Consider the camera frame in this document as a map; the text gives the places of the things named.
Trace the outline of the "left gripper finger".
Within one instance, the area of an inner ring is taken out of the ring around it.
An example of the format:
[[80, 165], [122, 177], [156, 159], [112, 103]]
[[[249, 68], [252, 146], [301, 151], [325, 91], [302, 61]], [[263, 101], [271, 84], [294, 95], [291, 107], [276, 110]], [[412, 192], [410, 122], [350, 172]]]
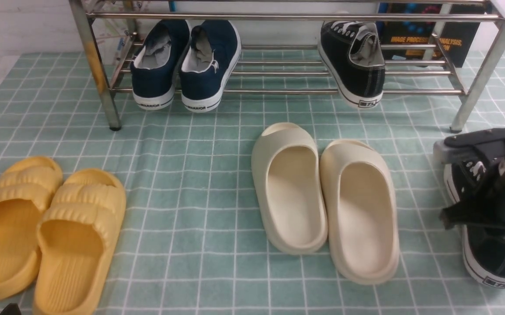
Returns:
[[17, 303], [10, 303], [0, 311], [0, 315], [22, 315]]

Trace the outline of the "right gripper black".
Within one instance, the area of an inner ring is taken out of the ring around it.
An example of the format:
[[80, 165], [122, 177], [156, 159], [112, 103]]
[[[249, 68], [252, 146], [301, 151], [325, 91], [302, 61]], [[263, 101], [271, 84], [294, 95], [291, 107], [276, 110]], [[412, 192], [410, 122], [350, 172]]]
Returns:
[[499, 161], [492, 171], [487, 171], [475, 203], [455, 203], [442, 209], [439, 219], [444, 229], [470, 225], [505, 232], [505, 128], [446, 137], [434, 143], [433, 155], [442, 164], [468, 160]]

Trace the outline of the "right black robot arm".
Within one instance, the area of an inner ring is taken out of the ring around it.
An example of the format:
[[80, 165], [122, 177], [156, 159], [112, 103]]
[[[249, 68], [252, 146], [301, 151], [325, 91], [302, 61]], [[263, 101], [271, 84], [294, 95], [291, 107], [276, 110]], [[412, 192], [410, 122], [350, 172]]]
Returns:
[[457, 225], [492, 228], [505, 235], [505, 128], [460, 133], [434, 143], [442, 164], [480, 160], [486, 169], [467, 196], [442, 209], [446, 229]]

